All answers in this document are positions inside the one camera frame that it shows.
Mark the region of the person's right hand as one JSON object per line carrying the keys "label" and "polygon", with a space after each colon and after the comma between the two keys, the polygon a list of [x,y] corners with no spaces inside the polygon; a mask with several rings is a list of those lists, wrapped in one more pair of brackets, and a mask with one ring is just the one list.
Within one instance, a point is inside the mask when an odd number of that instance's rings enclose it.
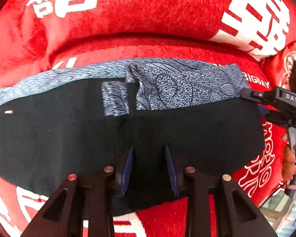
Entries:
{"label": "person's right hand", "polygon": [[288,135],[285,133],[282,140],[287,143],[283,150],[283,161],[282,161],[282,177],[284,181],[290,181],[293,176],[296,175],[296,157],[288,146]]}

